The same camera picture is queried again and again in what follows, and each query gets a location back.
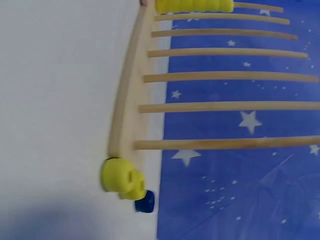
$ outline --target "wooden rack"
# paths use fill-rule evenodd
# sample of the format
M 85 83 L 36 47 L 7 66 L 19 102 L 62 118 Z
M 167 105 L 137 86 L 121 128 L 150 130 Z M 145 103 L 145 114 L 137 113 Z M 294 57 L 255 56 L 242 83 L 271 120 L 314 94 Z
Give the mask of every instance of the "wooden rack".
M 157 57 L 193 55 L 250 55 L 308 59 L 304 52 L 279 49 L 252 48 L 186 48 L 157 50 L 157 38 L 186 35 L 240 35 L 268 38 L 283 38 L 296 41 L 294 34 L 252 29 L 182 29 L 159 31 L 158 22 L 186 19 L 233 19 L 277 24 L 290 24 L 288 19 L 234 13 L 186 13 L 157 15 L 154 4 L 142 6 L 127 50 L 114 106 L 113 121 L 109 136 L 108 154 L 122 157 L 143 165 L 143 153 L 137 150 L 180 149 L 246 149 L 292 147 L 320 144 L 320 136 L 297 136 L 250 139 L 206 139 L 206 140 L 144 140 L 148 125 L 147 113 L 199 112 L 199 111 L 244 111 L 244 110 L 320 110 L 320 102 L 303 101 L 235 101 L 235 102 L 191 102 L 150 104 L 151 86 L 155 82 L 174 81 L 220 81 L 220 80 L 264 80 L 318 83 L 313 75 L 266 72 L 266 71 L 206 71 L 154 74 Z M 253 3 L 235 2 L 236 8 L 264 9 L 282 13 L 281 7 Z

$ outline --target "wooden dowel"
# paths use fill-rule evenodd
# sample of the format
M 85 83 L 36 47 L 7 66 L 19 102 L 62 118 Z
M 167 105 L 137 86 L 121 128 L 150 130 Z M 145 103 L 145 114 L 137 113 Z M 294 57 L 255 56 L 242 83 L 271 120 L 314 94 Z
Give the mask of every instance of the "wooden dowel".
M 258 36 L 271 37 L 289 40 L 297 40 L 297 35 L 287 34 L 276 31 L 263 31 L 251 29 L 232 29 L 232 28 L 200 28 L 200 29 L 177 29 L 153 31 L 153 38 L 170 37 L 170 36 L 190 36 L 190 35 L 238 35 L 238 36 Z
M 312 75 L 271 71 L 196 71 L 145 75 L 145 83 L 177 82 L 194 80 L 274 80 L 304 83 L 318 83 Z
M 295 136 L 273 138 L 236 138 L 208 140 L 142 140 L 134 141 L 135 150 L 222 150 L 282 148 L 295 146 L 319 145 L 320 136 Z
M 147 52 L 149 58 L 173 57 L 173 56 L 200 56 L 200 55 L 242 55 L 242 56 L 268 56 L 308 59 L 308 54 L 304 52 L 262 49 L 262 48 L 177 48 L 165 50 L 152 50 Z
M 235 8 L 244 8 L 244 9 L 263 9 L 269 10 L 272 12 L 283 13 L 284 9 L 279 6 L 269 6 L 263 4 L 255 4 L 255 3 L 248 3 L 248 2 L 234 2 Z
M 320 110 L 320 102 L 311 101 L 216 101 L 146 104 L 140 113 L 182 113 L 253 110 Z
M 261 21 L 261 22 L 286 24 L 286 25 L 290 24 L 290 20 L 285 18 L 250 15 L 250 14 L 238 14 L 238 13 L 182 13 L 182 14 L 172 14 L 172 15 L 157 15 L 154 17 L 155 21 L 187 20 L 187 19 L 233 19 L 233 20 Z

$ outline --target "blue bead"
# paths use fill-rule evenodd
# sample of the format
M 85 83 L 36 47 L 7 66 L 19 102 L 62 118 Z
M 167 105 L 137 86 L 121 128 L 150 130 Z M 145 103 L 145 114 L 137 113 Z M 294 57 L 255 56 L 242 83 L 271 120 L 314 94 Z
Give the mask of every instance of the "blue bead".
M 134 201 L 134 207 L 137 212 L 152 213 L 155 209 L 155 194 L 147 190 L 144 198 Z

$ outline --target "star print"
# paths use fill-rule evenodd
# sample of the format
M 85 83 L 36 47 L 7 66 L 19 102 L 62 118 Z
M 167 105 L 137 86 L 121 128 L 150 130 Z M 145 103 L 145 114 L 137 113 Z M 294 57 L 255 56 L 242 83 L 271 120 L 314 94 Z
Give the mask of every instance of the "star print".
M 267 15 L 267 16 L 270 17 L 270 11 L 269 11 L 269 10 L 261 9 L 261 10 L 260 10 L 260 14 L 265 14 L 265 15 Z
M 320 148 L 318 147 L 318 145 L 310 145 L 310 154 L 314 154 L 316 156 L 318 156 L 318 151 L 320 150 Z
M 235 41 L 232 41 L 232 40 L 228 41 L 228 46 L 229 46 L 229 47 L 234 47 L 235 44 L 236 44 Z
M 178 99 L 180 97 L 181 93 L 179 90 L 172 92 L 172 98 Z
M 249 63 L 249 62 L 247 62 L 247 61 L 246 61 L 246 62 L 244 62 L 244 63 L 243 63 L 243 66 L 245 66 L 245 67 L 248 67 L 248 68 L 249 68 L 249 67 L 251 67 L 251 63 Z
M 241 111 L 240 114 L 243 121 L 238 125 L 238 127 L 248 128 L 251 134 L 255 133 L 255 127 L 262 125 L 262 123 L 256 119 L 256 111 L 253 111 L 249 114 L 245 113 L 244 111 Z
M 200 156 L 201 154 L 195 150 L 179 150 L 172 159 L 182 159 L 184 165 L 188 167 L 192 158 Z

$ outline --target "white wall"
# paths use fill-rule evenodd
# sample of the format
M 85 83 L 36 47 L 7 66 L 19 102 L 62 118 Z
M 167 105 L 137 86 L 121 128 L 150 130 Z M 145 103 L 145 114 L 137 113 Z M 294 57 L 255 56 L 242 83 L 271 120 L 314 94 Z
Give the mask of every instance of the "white wall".
M 156 213 L 134 213 L 99 185 L 138 8 L 132 0 L 0 1 L 0 239 L 155 239 Z M 163 101 L 165 88 L 155 98 Z M 162 116 L 152 119 L 161 138 Z M 148 187 L 157 191 L 160 153 L 148 157 Z

